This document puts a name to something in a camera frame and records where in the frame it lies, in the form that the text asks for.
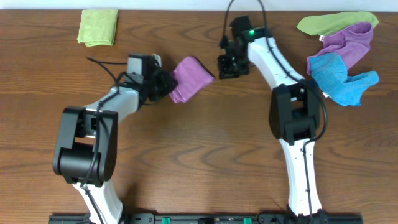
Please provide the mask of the purple microfiber cloth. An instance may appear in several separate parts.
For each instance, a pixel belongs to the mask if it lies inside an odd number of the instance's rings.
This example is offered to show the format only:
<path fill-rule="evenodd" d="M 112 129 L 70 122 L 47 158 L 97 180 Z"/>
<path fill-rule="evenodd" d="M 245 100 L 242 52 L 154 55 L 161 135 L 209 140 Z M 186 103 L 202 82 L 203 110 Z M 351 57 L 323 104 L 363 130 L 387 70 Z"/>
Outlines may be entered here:
<path fill-rule="evenodd" d="M 186 103 L 214 81 L 210 72 L 192 56 L 185 57 L 172 72 L 172 76 L 178 82 L 169 94 L 174 103 Z"/>

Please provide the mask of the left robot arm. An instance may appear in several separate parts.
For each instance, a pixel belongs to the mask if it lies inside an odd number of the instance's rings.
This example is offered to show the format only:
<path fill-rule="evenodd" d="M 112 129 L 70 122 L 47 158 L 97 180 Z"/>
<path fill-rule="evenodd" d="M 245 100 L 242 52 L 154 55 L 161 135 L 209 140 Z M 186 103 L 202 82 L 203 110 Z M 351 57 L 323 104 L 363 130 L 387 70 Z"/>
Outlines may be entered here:
<path fill-rule="evenodd" d="M 126 71 L 113 75 L 113 86 L 98 101 L 68 106 L 53 156 L 53 171 L 79 191 L 86 215 L 52 215 L 49 223 L 120 223 L 123 203 L 111 177 L 115 170 L 118 126 L 143 105 L 168 95 L 177 81 L 156 54 L 131 54 Z"/>

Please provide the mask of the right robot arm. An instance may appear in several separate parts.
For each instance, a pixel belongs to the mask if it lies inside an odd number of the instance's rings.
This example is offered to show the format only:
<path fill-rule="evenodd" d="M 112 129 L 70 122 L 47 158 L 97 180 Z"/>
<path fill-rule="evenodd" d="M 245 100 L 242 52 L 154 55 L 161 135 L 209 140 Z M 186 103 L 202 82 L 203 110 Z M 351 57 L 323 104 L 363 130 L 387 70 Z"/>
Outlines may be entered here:
<path fill-rule="evenodd" d="M 260 71 L 272 90 L 269 125 L 284 152 L 289 179 L 289 208 L 296 217 L 312 219 L 321 210 L 313 164 L 317 129 L 326 130 L 327 112 L 318 85 L 297 73 L 262 27 L 223 35 L 218 58 L 220 78 L 246 75 L 249 65 Z"/>

